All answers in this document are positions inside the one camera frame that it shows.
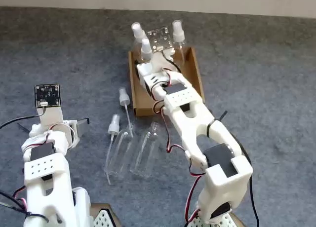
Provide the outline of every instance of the white wall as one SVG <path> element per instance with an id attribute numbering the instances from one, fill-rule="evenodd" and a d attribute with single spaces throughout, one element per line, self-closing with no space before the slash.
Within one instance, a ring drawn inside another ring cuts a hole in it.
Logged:
<path id="1" fill-rule="evenodd" d="M 0 0 L 0 5 L 179 10 L 316 18 L 316 0 Z"/>

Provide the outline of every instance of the cardboard tray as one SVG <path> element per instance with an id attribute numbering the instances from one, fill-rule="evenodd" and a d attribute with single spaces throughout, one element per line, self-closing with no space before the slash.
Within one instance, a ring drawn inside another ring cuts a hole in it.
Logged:
<path id="1" fill-rule="evenodd" d="M 174 57 L 175 59 L 179 58 L 179 52 L 176 52 Z M 136 116 L 154 115 L 152 107 L 155 101 L 149 96 L 146 89 L 144 89 L 139 83 L 133 52 L 129 52 L 128 58 L 134 113 Z M 181 68 L 181 72 L 199 93 L 204 102 L 203 86 L 194 48 L 188 47 L 185 49 L 185 59 L 186 61 L 184 66 Z"/>

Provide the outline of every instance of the robotic arm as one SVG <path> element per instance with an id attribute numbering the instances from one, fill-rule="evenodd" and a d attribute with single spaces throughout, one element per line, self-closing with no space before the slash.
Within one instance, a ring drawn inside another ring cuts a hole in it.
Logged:
<path id="1" fill-rule="evenodd" d="M 72 188 L 65 155 L 79 142 L 88 119 L 64 120 L 58 84 L 35 87 L 40 124 L 34 124 L 30 138 L 22 145 L 27 211 L 24 227 L 93 227 L 90 197 L 81 187 Z"/>
<path id="2" fill-rule="evenodd" d="M 164 102 L 163 113 L 172 121 L 182 139 L 187 160 L 205 171 L 205 186 L 198 197 L 199 217 L 219 223 L 224 214 L 239 206 L 253 169 L 237 141 L 216 120 L 202 98 L 179 72 L 170 68 L 174 49 L 155 52 L 150 62 L 137 65 L 140 82 L 155 100 Z M 202 152 L 197 136 L 205 135 L 219 145 Z"/>

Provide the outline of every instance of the white spray cap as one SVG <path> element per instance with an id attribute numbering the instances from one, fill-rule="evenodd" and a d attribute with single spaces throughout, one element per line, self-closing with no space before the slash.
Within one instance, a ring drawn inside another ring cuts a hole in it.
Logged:
<path id="1" fill-rule="evenodd" d="M 108 129 L 108 133 L 115 136 L 119 133 L 119 115 L 118 114 L 113 115 L 111 124 Z"/>
<path id="2" fill-rule="evenodd" d="M 153 56 L 153 51 L 148 38 L 142 40 L 142 58 L 145 61 L 150 61 Z"/>
<path id="3" fill-rule="evenodd" d="M 175 20 L 172 22 L 173 27 L 173 40 L 175 42 L 182 42 L 185 40 L 184 31 L 182 29 L 182 22 L 180 20 Z"/>
<path id="4" fill-rule="evenodd" d="M 119 90 L 119 103 L 122 106 L 129 105 L 130 99 L 129 96 L 125 90 L 125 87 L 121 87 Z"/>
<path id="5" fill-rule="evenodd" d="M 145 31 L 143 31 L 139 22 L 135 22 L 132 24 L 132 30 L 134 32 L 135 39 L 141 43 L 143 38 L 146 38 Z"/>

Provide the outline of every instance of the gray carpet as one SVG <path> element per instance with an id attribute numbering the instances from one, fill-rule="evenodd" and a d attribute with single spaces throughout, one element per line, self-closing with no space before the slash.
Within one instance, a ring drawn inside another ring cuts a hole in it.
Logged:
<path id="1" fill-rule="evenodd" d="M 92 202 L 110 203 L 126 227 L 182 227 L 193 178 L 180 151 L 161 154 L 149 180 L 109 187 L 102 171 L 112 114 L 119 110 L 126 125 L 118 88 L 129 88 L 130 25 L 139 21 L 149 30 L 174 19 L 183 19 L 187 41 L 196 48 L 207 106 L 217 116 L 228 110 L 224 123 L 252 158 L 261 226 L 314 226 L 316 20 L 0 8 L 0 121 L 34 114 L 33 86 L 59 82 L 64 117 L 91 119 L 89 133 L 67 154 L 73 186 L 86 188 Z M 139 131 L 152 120 L 131 119 Z M 0 189 L 13 192 L 23 184 L 20 146 L 27 134 L 12 124 L 0 138 Z M 174 129 L 172 139 L 179 141 Z M 255 226 L 249 193 L 235 212 Z M 23 219 L 1 209 L 1 226 L 22 226 Z"/>

